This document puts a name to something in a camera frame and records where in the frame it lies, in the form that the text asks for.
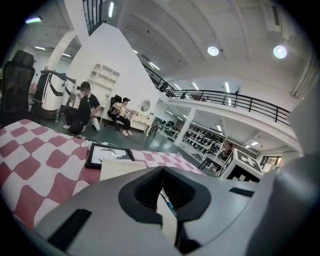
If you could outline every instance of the pink and white checkered fabric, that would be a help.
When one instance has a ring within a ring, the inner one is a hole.
[[[12,214],[33,228],[48,212],[100,179],[87,169],[89,141],[21,120],[0,130],[0,192]],[[148,167],[200,173],[181,156],[133,150]]]

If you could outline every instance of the person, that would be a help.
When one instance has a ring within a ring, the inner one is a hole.
[[[81,98],[78,109],[68,106],[64,111],[66,124],[64,129],[69,129],[72,134],[78,134],[88,124],[101,108],[96,96],[90,92],[90,84],[84,81],[80,85]]]
[[[121,102],[116,102],[113,104],[113,112],[111,113],[112,115],[115,116],[114,119],[119,120],[120,122],[123,123],[123,130],[121,132],[122,135],[124,136],[132,136],[132,133],[130,131],[131,128],[131,122],[127,118],[125,118],[126,111],[133,113],[135,115],[138,115],[138,112],[130,110],[127,108],[128,102],[130,99],[128,98],[123,98],[122,103]]]

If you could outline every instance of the black metal railing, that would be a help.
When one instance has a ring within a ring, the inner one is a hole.
[[[174,95],[175,89],[170,86],[165,80],[163,80],[159,75],[157,75],[151,68],[147,67],[144,64],[142,65],[148,73],[155,88],[164,93],[167,97],[171,98]]]
[[[82,0],[89,36],[102,24],[103,0]]]
[[[248,112],[257,112],[267,116],[276,123],[280,122],[289,126],[287,117],[290,112],[288,110],[269,102],[237,93],[217,90],[174,90],[170,98],[210,102],[244,109]]]

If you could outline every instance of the black shirt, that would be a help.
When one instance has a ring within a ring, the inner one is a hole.
[[[89,101],[88,96],[83,96],[80,100],[80,104],[78,107],[78,116],[84,122],[88,123],[90,119],[91,108],[96,108],[100,106],[100,103],[96,96],[93,94],[90,95]]]

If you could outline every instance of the gray floor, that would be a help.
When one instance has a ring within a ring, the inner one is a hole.
[[[63,129],[63,125],[65,124],[63,115],[60,118],[60,122],[42,119],[40,124],[48,128],[51,128],[55,131],[72,135],[69,133],[68,130]],[[154,134],[152,134],[149,137],[146,137],[142,132],[136,130],[131,130],[131,132],[133,136],[123,136],[118,130],[115,130],[115,127],[112,124],[108,124],[106,127],[101,125],[100,131],[95,131],[91,127],[91,125],[87,125],[85,132],[82,132],[81,134],[84,135],[87,140],[95,140],[100,143],[113,143],[120,148],[179,154],[188,162],[193,164],[195,167],[198,167],[200,165],[200,163],[197,160],[188,155],[178,146],[174,145],[166,137],[162,136],[158,132],[156,133],[155,137]]]

